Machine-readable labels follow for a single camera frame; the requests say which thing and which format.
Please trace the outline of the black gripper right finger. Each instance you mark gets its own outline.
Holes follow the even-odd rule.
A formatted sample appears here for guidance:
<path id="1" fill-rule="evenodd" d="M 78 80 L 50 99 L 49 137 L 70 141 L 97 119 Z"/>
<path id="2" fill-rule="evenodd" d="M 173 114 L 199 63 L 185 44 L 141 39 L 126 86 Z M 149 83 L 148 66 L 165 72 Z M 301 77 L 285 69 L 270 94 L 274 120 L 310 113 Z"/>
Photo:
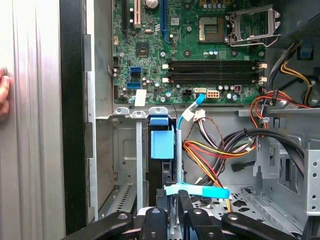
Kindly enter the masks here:
<path id="1" fill-rule="evenodd" d="M 184 240 L 295 240 L 296 238 L 237 212 L 213 220 L 205 209 L 194 208 L 186 190 L 177 194 Z"/>

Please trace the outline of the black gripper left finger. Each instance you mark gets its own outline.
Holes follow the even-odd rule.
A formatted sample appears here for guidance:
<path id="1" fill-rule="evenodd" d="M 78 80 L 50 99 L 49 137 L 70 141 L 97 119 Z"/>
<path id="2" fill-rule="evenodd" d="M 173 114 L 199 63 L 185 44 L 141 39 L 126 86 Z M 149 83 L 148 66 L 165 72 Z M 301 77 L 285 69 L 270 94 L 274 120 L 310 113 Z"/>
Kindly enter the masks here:
<path id="1" fill-rule="evenodd" d="M 156 190 L 156 206 L 144 207 L 136 216 L 119 211 L 64 237 L 65 240 L 167 240 L 168 198 Z"/>

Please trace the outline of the person's hand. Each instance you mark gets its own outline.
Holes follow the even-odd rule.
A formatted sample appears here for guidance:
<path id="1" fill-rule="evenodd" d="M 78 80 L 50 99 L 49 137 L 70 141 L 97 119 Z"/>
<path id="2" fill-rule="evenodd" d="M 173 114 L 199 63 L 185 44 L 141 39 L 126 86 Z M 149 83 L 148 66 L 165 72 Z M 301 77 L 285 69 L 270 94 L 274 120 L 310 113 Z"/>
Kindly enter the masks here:
<path id="1" fill-rule="evenodd" d="M 0 116 L 4 117 L 9 113 L 10 104 L 8 96 L 10 92 L 11 78 L 7 75 L 5 67 L 0 68 Z"/>

